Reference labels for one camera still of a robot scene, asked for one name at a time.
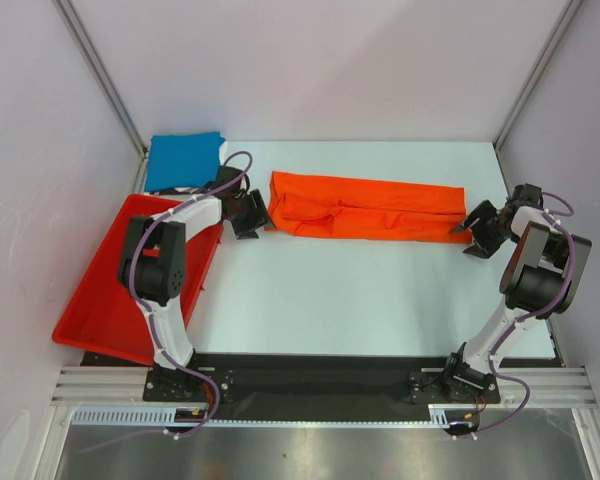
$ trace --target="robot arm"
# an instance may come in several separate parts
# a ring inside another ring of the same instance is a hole
[[[209,190],[216,190],[236,178],[240,170],[222,166],[216,181]],[[247,192],[248,177],[232,188],[222,190],[215,196],[204,198],[189,206],[175,207],[170,212],[162,212],[152,217],[134,216],[129,221],[122,259],[118,270],[118,280],[129,288],[131,261],[145,231],[165,213],[172,213],[153,230],[143,246],[143,252],[136,265],[134,284],[138,297],[150,311],[138,303],[147,326],[151,329],[150,316],[153,316],[152,338],[157,335],[163,348],[154,342],[154,364],[173,370],[175,367],[163,355],[167,351],[179,365],[192,362],[194,348],[187,338],[180,307],[180,292],[186,278],[186,244],[205,228],[227,219],[231,221],[238,239],[258,238],[255,230],[272,225],[262,196],[258,190]]]
[[[465,253],[479,258],[490,258],[507,239],[517,247],[500,281],[503,300],[482,330],[449,356],[435,381],[412,374],[418,380],[412,392],[416,403],[420,399],[424,403],[426,397],[430,403],[432,390],[446,401],[485,396],[499,402],[493,373],[502,359],[531,328],[571,305],[591,242],[570,235],[575,257],[571,258],[566,231],[551,220],[543,210],[542,190],[526,184],[515,188],[502,209],[484,201],[454,229],[471,229],[474,244]],[[428,395],[421,394],[424,384],[431,385]]]

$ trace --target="blue towel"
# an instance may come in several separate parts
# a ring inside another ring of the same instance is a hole
[[[224,141],[219,132],[155,135],[151,139],[145,190],[203,187],[215,180]]]

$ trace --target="orange fabric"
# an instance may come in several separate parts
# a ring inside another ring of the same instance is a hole
[[[269,215],[301,237],[471,243],[449,233],[467,215],[457,187],[273,172]]]

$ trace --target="white tabletop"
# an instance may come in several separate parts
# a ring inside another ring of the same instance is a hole
[[[228,152],[237,150],[253,154],[251,186],[267,204],[274,169],[462,186],[468,211],[506,198],[489,143],[230,142]],[[199,352],[446,356],[497,307],[514,245],[489,260],[463,248],[283,232],[238,242],[227,223],[188,335]],[[511,356],[552,358],[547,327]]]

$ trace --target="red tray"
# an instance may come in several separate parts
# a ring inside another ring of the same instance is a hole
[[[117,281],[118,264],[133,215],[153,215],[178,202],[147,195],[130,195],[96,252],[69,305],[53,331],[53,341],[151,365],[151,337],[135,301]],[[180,303],[189,323],[202,283],[220,243],[222,224],[213,225],[187,243],[187,274]]]

